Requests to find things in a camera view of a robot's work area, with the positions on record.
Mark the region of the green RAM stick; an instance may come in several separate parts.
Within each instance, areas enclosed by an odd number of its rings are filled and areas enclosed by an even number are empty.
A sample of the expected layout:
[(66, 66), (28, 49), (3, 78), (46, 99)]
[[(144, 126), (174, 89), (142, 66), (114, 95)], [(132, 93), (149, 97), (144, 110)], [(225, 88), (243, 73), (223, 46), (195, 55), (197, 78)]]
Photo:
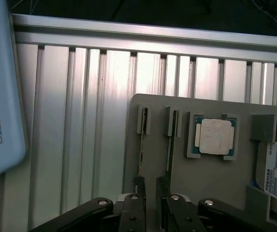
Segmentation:
[(140, 150), (139, 150), (139, 167), (138, 167), (138, 176), (141, 176), (141, 168), (143, 163), (143, 155), (144, 155), (144, 135), (146, 133), (146, 122), (147, 122), (147, 108), (143, 108), (142, 110), (142, 123), (141, 123), (141, 138), (140, 138)]
[(168, 133), (168, 154), (167, 154), (167, 162), (166, 162), (166, 177), (168, 178), (169, 183), (171, 183), (175, 139), (177, 137), (177, 125), (178, 125), (177, 110), (173, 110), (172, 123), (169, 123), (169, 125), (172, 125), (172, 129)]

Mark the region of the grey plastic parts rack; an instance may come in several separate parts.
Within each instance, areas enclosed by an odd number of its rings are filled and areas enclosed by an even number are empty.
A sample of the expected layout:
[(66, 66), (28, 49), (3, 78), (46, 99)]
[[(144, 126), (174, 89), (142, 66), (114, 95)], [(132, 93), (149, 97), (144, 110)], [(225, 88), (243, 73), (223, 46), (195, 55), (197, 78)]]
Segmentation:
[(123, 191), (143, 177), (149, 211), (163, 176), (193, 203), (277, 213), (277, 106), (136, 94), (129, 112)]

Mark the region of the CPU with silver lid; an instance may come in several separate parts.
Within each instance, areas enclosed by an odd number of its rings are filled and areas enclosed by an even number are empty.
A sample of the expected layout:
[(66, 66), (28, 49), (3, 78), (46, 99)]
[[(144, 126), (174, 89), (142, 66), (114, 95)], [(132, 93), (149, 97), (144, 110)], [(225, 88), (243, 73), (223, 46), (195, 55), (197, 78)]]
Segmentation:
[(195, 116), (195, 135), (192, 152), (232, 156), (236, 128), (235, 118), (207, 118)]

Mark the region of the aluminium frame rail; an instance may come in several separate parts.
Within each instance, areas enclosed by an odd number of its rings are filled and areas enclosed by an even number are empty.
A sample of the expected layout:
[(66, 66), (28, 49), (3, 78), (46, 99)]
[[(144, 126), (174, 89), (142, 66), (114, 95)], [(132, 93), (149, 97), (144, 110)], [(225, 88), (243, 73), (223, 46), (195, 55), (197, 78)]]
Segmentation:
[(277, 37), (15, 14), (19, 43), (277, 63)]

